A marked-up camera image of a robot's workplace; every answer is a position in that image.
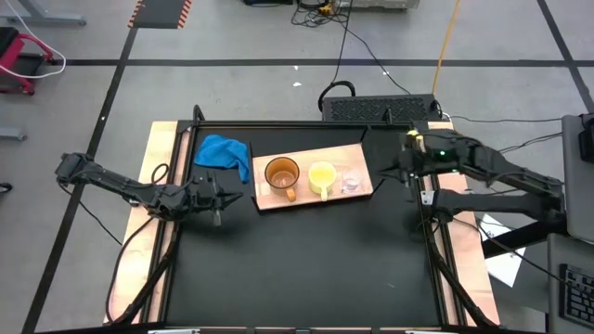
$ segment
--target wooden tray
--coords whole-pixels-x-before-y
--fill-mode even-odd
[[[272,192],[270,185],[266,182],[264,171],[266,165],[278,157],[288,157],[293,159],[299,165],[299,180],[295,184],[295,194],[297,200],[290,202],[287,197],[283,197]],[[265,157],[253,158],[253,181],[255,185],[256,202],[260,210],[270,210],[276,208],[290,207],[322,201],[319,194],[314,193],[309,188],[309,167],[318,161],[327,161],[336,168],[336,181],[332,185],[332,190],[328,195],[328,201],[336,199],[347,199],[352,197],[367,196],[373,192],[371,179],[369,178],[368,166],[365,162],[361,144],[344,145],[334,148],[320,148],[306,151],[276,154]],[[356,192],[342,193],[342,172],[348,170],[358,170],[361,175],[361,182]]]

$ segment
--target yellow mug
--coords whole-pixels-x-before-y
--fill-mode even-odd
[[[336,181],[336,169],[331,163],[325,161],[315,162],[309,168],[309,187],[313,192],[320,194],[322,201],[328,200],[328,193]]]

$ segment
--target black keyboard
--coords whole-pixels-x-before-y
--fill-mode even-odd
[[[381,121],[389,109],[396,121],[427,120],[427,106],[420,97],[358,98],[332,101],[334,121]]]
[[[559,283],[561,317],[594,329],[594,275],[569,264],[560,269],[561,279],[573,287]]]

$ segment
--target black tabletop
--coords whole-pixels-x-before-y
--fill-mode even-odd
[[[253,156],[359,142],[363,128],[200,128],[252,144]],[[370,130],[374,172],[390,163],[398,134]],[[207,169],[193,165],[190,175]],[[438,325],[432,271],[410,188],[383,182],[372,198],[258,212],[237,170],[219,183],[246,196],[209,227],[209,213],[182,224],[166,321],[200,327],[428,327]]]

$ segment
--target white paper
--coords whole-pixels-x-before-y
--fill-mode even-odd
[[[495,220],[495,218],[488,214],[484,215],[482,222],[488,223],[481,224],[481,227],[491,238],[510,231],[509,228],[502,225],[500,222]],[[486,240],[486,236],[484,235],[483,231],[481,231],[481,239]],[[523,256],[525,250],[526,248],[522,248],[516,251]],[[520,257],[513,253],[505,253],[487,259],[486,268],[489,272],[489,275],[513,288],[513,283],[516,280],[521,263],[522,259]]]

